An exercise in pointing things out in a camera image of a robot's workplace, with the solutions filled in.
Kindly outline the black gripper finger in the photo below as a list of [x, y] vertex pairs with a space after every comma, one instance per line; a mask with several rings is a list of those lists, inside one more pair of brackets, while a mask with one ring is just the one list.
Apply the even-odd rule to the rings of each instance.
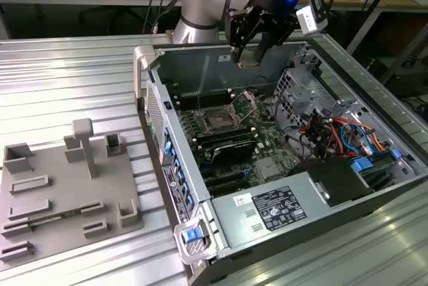
[[225, 36], [231, 47], [231, 58], [238, 63], [248, 42], [259, 27], [259, 9], [228, 9], [225, 12]]
[[255, 51], [255, 60], [261, 63], [265, 53], [274, 45], [282, 44], [284, 38], [284, 19], [268, 17], [261, 21], [261, 41]]

